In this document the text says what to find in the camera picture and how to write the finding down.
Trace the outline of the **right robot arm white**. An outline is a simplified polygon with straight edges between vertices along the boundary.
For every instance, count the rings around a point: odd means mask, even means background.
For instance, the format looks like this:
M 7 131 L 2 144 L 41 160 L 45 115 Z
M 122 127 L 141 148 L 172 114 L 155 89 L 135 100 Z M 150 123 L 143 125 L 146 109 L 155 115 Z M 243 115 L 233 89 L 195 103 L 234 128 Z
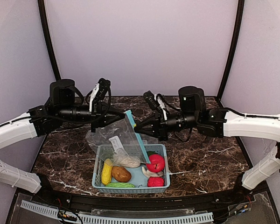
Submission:
M 244 137 L 272 140 L 273 149 L 257 165 L 238 176 L 235 190 L 251 191 L 266 178 L 280 171 L 280 114 L 263 115 L 240 113 L 231 108 L 207 109 L 204 91 L 185 86 L 178 91 L 180 107 L 169 107 L 175 113 L 168 114 L 168 103 L 161 94 L 147 91 L 143 97 L 153 113 L 138 123 L 134 130 L 161 141 L 169 133 L 195 128 L 198 133 L 210 137 Z

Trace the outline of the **clear zip top bag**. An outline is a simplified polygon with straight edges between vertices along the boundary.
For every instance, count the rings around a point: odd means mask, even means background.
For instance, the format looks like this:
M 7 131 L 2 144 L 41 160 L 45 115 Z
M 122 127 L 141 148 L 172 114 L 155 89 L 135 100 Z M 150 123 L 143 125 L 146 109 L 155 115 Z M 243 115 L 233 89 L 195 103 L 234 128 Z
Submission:
M 134 131 L 136 123 L 130 110 L 125 111 L 125 118 L 114 124 L 98 128 L 95 132 L 88 131 L 85 138 L 89 147 L 105 161 L 116 154 L 138 157 L 141 163 L 149 163 L 140 134 Z

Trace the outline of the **white bitter gourd toy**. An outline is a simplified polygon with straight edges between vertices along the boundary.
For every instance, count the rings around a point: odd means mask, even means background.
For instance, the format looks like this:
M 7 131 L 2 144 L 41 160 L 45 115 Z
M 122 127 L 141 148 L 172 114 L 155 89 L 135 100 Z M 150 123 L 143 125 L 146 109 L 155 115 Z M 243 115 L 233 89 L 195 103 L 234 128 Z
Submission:
M 141 165 L 138 157 L 116 154 L 113 156 L 114 166 L 122 166 L 128 168 L 137 168 Z

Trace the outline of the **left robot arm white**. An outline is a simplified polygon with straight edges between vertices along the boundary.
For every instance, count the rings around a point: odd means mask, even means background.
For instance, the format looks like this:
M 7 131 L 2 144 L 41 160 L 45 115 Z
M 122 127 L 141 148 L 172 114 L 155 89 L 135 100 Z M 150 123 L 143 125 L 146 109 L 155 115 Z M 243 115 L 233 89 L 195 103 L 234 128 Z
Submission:
M 0 149 L 14 143 L 47 135 L 64 123 L 91 126 L 91 132 L 124 119 L 125 114 L 111 106 L 111 82 L 99 79 L 85 97 L 72 79 L 52 82 L 44 105 L 29 109 L 19 117 L 0 124 Z M 0 182 L 36 194 L 49 187 L 46 177 L 25 172 L 0 160 Z

